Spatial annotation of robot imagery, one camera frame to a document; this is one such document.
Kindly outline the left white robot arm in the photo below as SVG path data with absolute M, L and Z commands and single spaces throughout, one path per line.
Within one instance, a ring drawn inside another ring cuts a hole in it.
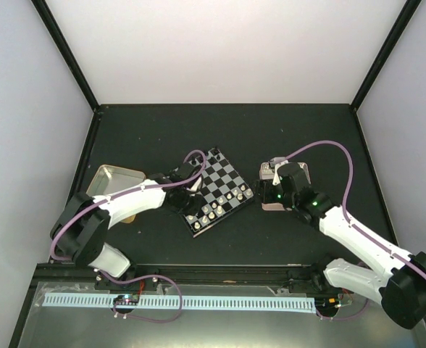
M 133 215 L 163 206 L 195 215 L 201 197 L 193 187 L 201 183 L 203 169 L 185 162 L 169 175 L 151 175 L 113 194 L 75 194 L 51 230 L 51 257 L 98 269 L 111 276 L 120 289 L 131 288 L 137 273 L 128 257 L 107 243 L 108 230 Z

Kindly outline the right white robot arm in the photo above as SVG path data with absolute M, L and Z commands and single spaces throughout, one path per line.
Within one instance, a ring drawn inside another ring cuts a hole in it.
M 356 255 L 358 266 L 328 258 L 312 271 L 319 292 L 346 289 L 379 304 L 402 328 L 426 317 L 426 254 L 412 254 L 362 225 L 327 194 L 316 191 L 303 162 L 276 157 L 261 164 L 257 194 L 264 210 L 288 211 Z

